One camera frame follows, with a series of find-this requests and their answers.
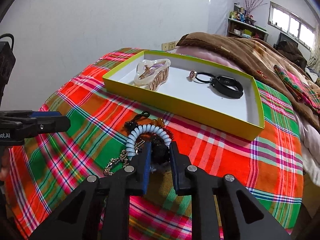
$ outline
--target plaid fabric on bed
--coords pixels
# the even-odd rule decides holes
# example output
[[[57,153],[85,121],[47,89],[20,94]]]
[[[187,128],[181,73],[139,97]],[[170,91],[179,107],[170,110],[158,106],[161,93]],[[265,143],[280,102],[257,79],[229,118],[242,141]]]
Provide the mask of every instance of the plaid fabric on bed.
[[[295,75],[278,65],[274,66],[277,76],[295,97],[297,101],[309,106],[315,114],[320,114],[320,98],[307,84],[300,81]]]
[[[303,176],[298,126],[288,99],[257,82],[265,129],[249,142],[108,93],[102,76],[140,51],[108,53],[85,68],[41,108],[67,115],[71,128],[28,139],[24,148],[12,149],[6,189],[20,231],[30,235],[88,175],[102,177],[110,158],[124,149],[124,122],[143,110],[151,112],[150,119],[164,119],[180,151],[194,165],[216,176],[235,175],[290,231],[301,204]],[[175,195],[170,174],[152,174],[146,197],[131,197],[130,239],[191,239],[190,200]]]

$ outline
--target yellow box on shelf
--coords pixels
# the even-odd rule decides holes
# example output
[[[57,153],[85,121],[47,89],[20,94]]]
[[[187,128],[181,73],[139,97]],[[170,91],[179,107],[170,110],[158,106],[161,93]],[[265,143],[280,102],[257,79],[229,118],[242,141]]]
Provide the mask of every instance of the yellow box on shelf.
[[[133,79],[143,59],[167,58],[169,77],[157,92],[136,87]],[[210,84],[190,81],[191,70],[223,75],[238,80],[244,94],[239,99],[225,97]],[[108,92],[157,107],[190,120],[254,140],[264,129],[264,114],[257,85],[252,76],[199,58],[144,50],[111,69],[103,76]]]

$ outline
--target electrical outlet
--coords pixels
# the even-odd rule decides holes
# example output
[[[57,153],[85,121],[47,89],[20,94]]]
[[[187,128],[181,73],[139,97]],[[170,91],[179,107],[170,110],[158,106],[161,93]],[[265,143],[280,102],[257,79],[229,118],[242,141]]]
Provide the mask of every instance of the electrical outlet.
[[[172,41],[172,42],[169,42],[169,50],[173,50],[175,47],[175,42]]]
[[[169,43],[162,43],[162,51],[168,51],[169,50]]]

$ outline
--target beaded bracelet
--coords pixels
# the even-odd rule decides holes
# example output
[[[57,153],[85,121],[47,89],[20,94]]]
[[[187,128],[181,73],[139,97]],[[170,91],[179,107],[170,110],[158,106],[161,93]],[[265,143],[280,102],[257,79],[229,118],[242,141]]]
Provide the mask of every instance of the beaded bracelet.
[[[159,135],[164,140],[164,143],[167,147],[169,147],[172,141],[169,138],[169,135],[159,126],[150,125],[150,124],[139,125],[133,131],[131,131],[131,134],[129,134],[127,139],[127,144],[125,145],[127,147],[126,151],[128,153],[129,160],[131,160],[131,158],[137,154],[134,148],[134,144],[138,136],[141,135],[142,133],[154,133],[156,135]]]

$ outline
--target black cable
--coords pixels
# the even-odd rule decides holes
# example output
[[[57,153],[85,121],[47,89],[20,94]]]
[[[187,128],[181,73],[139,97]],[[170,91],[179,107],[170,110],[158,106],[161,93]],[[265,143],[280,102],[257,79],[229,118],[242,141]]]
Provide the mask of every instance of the black cable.
[[[12,41],[11,43],[11,50],[13,51],[13,45],[14,45],[14,36],[11,33],[6,33],[6,34],[2,34],[0,35],[0,39],[4,38],[4,37],[9,37]]]

